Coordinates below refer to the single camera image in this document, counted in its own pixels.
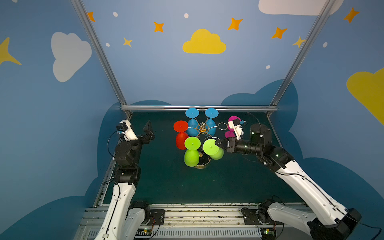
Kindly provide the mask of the blue wine glass right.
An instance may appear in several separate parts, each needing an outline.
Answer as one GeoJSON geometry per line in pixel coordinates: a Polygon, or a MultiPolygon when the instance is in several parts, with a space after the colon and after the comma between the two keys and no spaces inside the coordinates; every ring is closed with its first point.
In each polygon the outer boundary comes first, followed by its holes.
{"type": "Polygon", "coordinates": [[[206,121],[207,134],[209,134],[213,137],[216,133],[216,127],[217,127],[217,125],[214,121],[214,118],[216,118],[219,115],[219,112],[214,108],[210,108],[210,109],[205,110],[205,115],[208,118],[206,121]]]}

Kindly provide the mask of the green wine glass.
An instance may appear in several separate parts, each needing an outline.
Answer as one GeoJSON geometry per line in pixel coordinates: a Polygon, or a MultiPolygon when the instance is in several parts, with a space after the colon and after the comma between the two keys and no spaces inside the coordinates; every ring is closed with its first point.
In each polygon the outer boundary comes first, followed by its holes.
{"type": "Polygon", "coordinates": [[[201,141],[197,137],[189,137],[185,140],[185,147],[187,148],[184,156],[184,162],[188,167],[195,167],[200,161],[199,148],[201,141]]]}
{"type": "Polygon", "coordinates": [[[224,150],[216,145],[215,139],[206,140],[203,144],[203,150],[213,160],[219,160],[224,155],[224,150]]]}

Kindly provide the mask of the aluminium frame back rail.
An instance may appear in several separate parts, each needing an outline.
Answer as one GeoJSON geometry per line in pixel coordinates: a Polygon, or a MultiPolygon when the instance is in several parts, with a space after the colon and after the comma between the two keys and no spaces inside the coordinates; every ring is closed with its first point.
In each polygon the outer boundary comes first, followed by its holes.
{"type": "Polygon", "coordinates": [[[276,106],[175,106],[175,105],[122,105],[123,111],[181,112],[190,108],[205,111],[213,108],[223,112],[276,112],[276,106]]]}

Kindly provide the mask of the blue wine glass left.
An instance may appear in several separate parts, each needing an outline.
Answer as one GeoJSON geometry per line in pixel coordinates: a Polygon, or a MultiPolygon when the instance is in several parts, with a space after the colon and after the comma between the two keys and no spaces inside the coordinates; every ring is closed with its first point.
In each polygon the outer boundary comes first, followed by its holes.
{"type": "Polygon", "coordinates": [[[196,137],[199,134],[197,130],[199,123],[196,120],[196,118],[199,116],[199,111],[195,108],[190,108],[186,110],[185,114],[188,118],[190,118],[190,120],[188,121],[187,134],[190,137],[196,137]]]}

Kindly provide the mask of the aluminium frame post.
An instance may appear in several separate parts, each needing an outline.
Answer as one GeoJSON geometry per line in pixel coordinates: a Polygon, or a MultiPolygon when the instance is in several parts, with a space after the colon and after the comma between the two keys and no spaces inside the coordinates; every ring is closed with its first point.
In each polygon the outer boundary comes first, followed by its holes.
{"type": "Polygon", "coordinates": [[[118,83],[118,80],[112,70],[112,67],[107,59],[107,56],[103,50],[103,47],[99,41],[99,38],[96,34],[96,31],[92,25],[92,21],[90,20],[88,13],[86,12],[86,8],[84,6],[83,1],[80,0],[71,0],[71,3],[82,22],[82,25],[91,41],[91,44],[100,60],[100,63],[107,75],[107,78],[121,104],[121,110],[126,114],[128,120],[132,118],[132,112],[130,110],[123,110],[123,106],[127,105],[127,101],[124,97],[123,91],[118,83]]]}
{"type": "Polygon", "coordinates": [[[306,40],[304,44],[300,47],[300,50],[295,57],[293,64],[291,65],[287,75],[283,79],[281,85],[279,86],[275,96],[273,97],[271,103],[270,103],[270,110],[266,112],[266,116],[268,119],[272,116],[273,112],[276,112],[278,110],[278,104],[281,101],[282,97],[284,96],[285,92],[287,91],[289,85],[291,84],[292,80],[294,79],[296,73],[300,69],[300,66],[302,65],[305,57],[307,56],[308,52],[310,51],[311,47],[313,46],[314,42],[316,41],[319,33],[323,29],[324,25],[326,24],[328,18],[331,15],[331,10],[333,6],[336,4],[336,0],[327,0],[325,1],[325,4],[323,8],[321,9],[318,17],[316,18],[313,26],[311,27],[306,40]]]}

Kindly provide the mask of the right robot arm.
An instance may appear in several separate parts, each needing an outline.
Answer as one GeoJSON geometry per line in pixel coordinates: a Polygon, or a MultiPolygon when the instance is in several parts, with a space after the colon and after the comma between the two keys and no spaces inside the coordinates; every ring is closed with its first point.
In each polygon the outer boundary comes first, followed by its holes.
{"type": "Polygon", "coordinates": [[[294,227],[314,240],[345,240],[362,216],[356,209],[346,209],[315,183],[294,157],[272,142],[272,131],[264,124],[250,127],[250,139],[242,138],[240,125],[232,127],[235,137],[219,140],[215,145],[228,153],[255,155],[258,161],[286,182],[312,210],[310,213],[266,200],[256,211],[258,222],[280,222],[294,227]]]}

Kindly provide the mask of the right green circuit board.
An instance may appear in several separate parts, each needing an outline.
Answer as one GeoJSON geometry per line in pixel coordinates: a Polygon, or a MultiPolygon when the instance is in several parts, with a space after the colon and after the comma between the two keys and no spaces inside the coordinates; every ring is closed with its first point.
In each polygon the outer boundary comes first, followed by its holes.
{"type": "Polygon", "coordinates": [[[275,240],[276,239],[276,230],[275,229],[261,229],[261,239],[262,240],[275,240]]]}

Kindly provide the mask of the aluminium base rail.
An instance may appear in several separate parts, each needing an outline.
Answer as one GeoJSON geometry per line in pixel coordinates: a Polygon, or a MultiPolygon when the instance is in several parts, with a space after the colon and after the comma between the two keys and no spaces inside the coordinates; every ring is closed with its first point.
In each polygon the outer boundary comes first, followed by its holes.
{"type": "MultiPolygon", "coordinates": [[[[283,204],[310,213],[303,203],[283,204]]],[[[109,207],[86,209],[75,234],[77,240],[96,240],[109,207]]],[[[276,239],[309,239],[310,235],[289,225],[275,222],[262,225],[258,222],[258,204],[152,204],[152,214],[159,213],[161,225],[142,224],[139,229],[154,230],[151,237],[134,240],[261,240],[261,229],[275,229],[276,239]]]]}

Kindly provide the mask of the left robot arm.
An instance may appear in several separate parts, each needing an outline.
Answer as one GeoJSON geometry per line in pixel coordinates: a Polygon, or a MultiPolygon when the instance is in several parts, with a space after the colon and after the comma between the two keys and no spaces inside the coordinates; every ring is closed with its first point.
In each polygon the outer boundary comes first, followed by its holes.
{"type": "Polygon", "coordinates": [[[155,139],[152,124],[148,121],[143,128],[144,135],[137,136],[129,120],[117,125],[120,142],[116,145],[113,159],[117,163],[113,183],[114,190],[97,240],[133,240],[139,227],[150,220],[150,207],[146,202],[131,205],[141,176],[139,166],[143,145],[155,139]]]}

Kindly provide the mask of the green circuit board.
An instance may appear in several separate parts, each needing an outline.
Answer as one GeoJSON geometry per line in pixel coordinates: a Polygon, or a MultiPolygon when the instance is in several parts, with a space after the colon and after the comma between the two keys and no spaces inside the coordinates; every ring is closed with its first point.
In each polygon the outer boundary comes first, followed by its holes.
{"type": "Polygon", "coordinates": [[[275,229],[261,229],[261,239],[262,240],[275,240],[276,239],[276,230],[275,229]]]}
{"type": "Polygon", "coordinates": [[[149,228],[138,229],[136,232],[136,237],[149,238],[153,235],[153,233],[154,233],[154,230],[151,230],[149,228]]]}

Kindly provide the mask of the aluminium frame left post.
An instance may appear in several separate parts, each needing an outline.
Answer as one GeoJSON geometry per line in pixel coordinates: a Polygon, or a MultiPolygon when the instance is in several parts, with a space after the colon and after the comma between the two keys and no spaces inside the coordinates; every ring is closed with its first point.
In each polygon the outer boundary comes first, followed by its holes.
{"type": "Polygon", "coordinates": [[[92,21],[90,20],[88,13],[86,12],[86,8],[84,6],[83,1],[80,0],[71,0],[71,3],[82,22],[82,25],[91,41],[91,44],[100,60],[100,63],[107,75],[107,78],[121,104],[121,110],[126,114],[128,120],[132,118],[132,112],[130,110],[123,110],[123,106],[127,105],[127,101],[124,97],[123,91],[118,83],[118,80],[112,70],[112,67],[107,59],[107,56],[103,50],[103,47],[99,41],[99,38],[96,34],[96,31],[92,25],[92,21]]]}

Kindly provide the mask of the aluminium frame right post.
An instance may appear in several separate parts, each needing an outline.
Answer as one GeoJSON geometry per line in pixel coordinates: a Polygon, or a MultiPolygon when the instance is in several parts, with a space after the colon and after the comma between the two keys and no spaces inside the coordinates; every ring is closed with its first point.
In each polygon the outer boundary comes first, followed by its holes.
{"type": "Polygon", "coordinates": [[[300,47],[300,50],[295,57],[293,64],[291,65],[287,75],[283,79],[281,85],[279,86],[275,96],[273,97],[271,103],[270,103],[270,110],[266,112],[266,116],[268,119],[272,116],[273,112],[276,112],[278,110],[278,104],[281,101],[282,97],[284,96],[285,92],[287,91],[289,85],[291,84],[292,80],[294,79],[296,73],[300,69],[300,66],[302,65],[305,57],[307,56],[308,52],[310,51],[311,47],[313,46],[314,42],[316,41],[319,33],[323,29],[324,25],[326,24],[328,18],[331,15],[331,10],[333,6],[336,4],[336,0],[327,0],[325,1],[325,4],[323,8],[321,9],[318,17],[316,18],[313,26],[311,27],[306,40],[304,44],[300,47]]]}

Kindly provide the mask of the left green circuit board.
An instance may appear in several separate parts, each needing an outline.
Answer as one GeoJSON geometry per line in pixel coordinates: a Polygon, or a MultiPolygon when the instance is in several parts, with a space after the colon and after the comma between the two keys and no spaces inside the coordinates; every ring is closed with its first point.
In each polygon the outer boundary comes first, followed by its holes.
{"type": "Polygon", "coordinates": [[[136,232],[136,237],[149,238],[153,235],[153,233],[154,233],[154,230],[151,230],[149,228],[138,229],[136,232]]]}

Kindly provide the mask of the red plastic wine glass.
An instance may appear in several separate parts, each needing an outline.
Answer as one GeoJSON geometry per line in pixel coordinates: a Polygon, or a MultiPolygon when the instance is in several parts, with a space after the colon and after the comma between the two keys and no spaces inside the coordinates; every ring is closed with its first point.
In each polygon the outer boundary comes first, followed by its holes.
{"type": "Polygon", "coordinates": [[[185,147],[185,140],[189,137],[189,135],[186,133],[189,125],[185,121],[177,121],[174,123],[174,130],[178,133],[176,136],[176,145],[177,148],[180,150],[186,150],[185,147]]]}

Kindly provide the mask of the magenta plastic wine glass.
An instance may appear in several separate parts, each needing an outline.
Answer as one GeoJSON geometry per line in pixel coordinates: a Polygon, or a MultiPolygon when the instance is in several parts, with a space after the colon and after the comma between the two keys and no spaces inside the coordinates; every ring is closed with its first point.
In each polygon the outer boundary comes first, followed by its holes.
{"type": "Polygon", "coordinates": [[[244,121],[242,121],[239,117],[231,116],[228,120],[228,131],[225,132],[225,137],[236,137],[237,140],[240,140],[244,133],[242,128],[243,123],[244,121]]]}

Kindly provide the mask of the blue wine glass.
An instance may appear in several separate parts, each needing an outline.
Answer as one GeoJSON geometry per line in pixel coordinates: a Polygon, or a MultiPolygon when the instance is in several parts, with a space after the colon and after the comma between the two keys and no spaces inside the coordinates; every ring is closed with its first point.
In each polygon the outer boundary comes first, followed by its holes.
{"type": "Polygon", "coordinates": [[[196,137],[199,134],[197,130],[199,123],[196,120],[196,118],[199,116],[199,111],[195,108],[190,108],[186,110],[185,114],[188,118],[190,118],[190,120],[188,121],[187,134],[190,137],[196,137]]]}
{"type": "Polygon", "coordinates": [[[217,127],[217,125],[214,121],[214,118],[216,118],[219,115],[219,112],[214,108],[210,108],[210,109],[205,110],[205,115],[208,118],[206,121],[207,134],[209,134],[213,137],[216,133],[216,127],[217,127]]]}

